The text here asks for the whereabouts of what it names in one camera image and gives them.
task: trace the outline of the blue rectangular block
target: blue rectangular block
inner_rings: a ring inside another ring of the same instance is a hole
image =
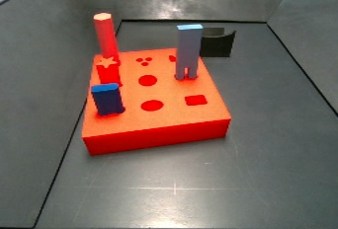
[[[98,115],[120,114],[125,110],[117,83],[93,85],[90,95]]]

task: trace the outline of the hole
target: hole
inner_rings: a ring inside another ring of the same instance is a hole
[[[170,62],[174,62],[174,56],[173,56],[173,55],[169,55],[169,56],[168,56],[168,60],[169,60]]]
[[[157,78],[153,75],[144,75],[138,79],[138,83],[142,86],[152,86],[157,82]]]
[[[157,111],[164,106],[164,103],[158,100],[149,100],[141,103],[141,109],[146,112]]]
[[[184,97],[184,102],[188,106],[200,106],[206,104],[205,97],[202,95]]]

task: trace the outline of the gray floor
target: gray floor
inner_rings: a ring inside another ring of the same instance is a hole
[[[205,59],[227,137],[89,157],[80,124],[38,228],[336,225],[336,117],[267,25],[202,25],[237,31],[231,58]],[[174,24],[122,23],[117,40],[173,47]]]
[[[283,0],[268,24],[338,112],[338,0]]]
[[[335,104],[333,0],[5,0],[0,226],[336,227],[336,116],[265,24],[224,24],[239,30],[233,55],[205,60],[233,117],[224,140],[86,156],[74,124],[102,11],[114,28],[121,19],[268,21]],[[170,26],[124,23],[121,50],[172,47]]]

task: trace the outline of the gray block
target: gray block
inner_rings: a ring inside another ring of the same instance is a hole
[[[185,69],[186,78],[194,79],[202,27],[200,25],[180,25],[176,28],[174,79],[181,80],[184,78]]]

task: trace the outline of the toy block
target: toy block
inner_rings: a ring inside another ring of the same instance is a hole
[[[120,52],[121,114],[97,114],[88,91],[81,139],[98,155],[224,137],[231,116],[197,58],[197,79],[173,78],[174,48]],[[100,83],[93,57],[89,87]]]
[[[96,64],[96,70],[101,84],[117,83],[121,87],[118,63],[113,61],[112,57],[101,60]]]
[[[113,32],[112,16],[108,13],[100,13],[93,16],[94,29],[100,44],[102,58],[113,57],[120,64],[118,48]]]
[[[90,95],[98,115],[120,114],[125,110],[117,83],[92,85]]]
[[[236,31],[224,34],[224,28],[204,28],[200,57],[229,57]]]
[[[186,78],[196,78],[197,56],[201,38],[201,25],[176,26],[177,28],[177,45],[176,45],[176,62],[174,62],[174,79],[184,78],[186,69]]]

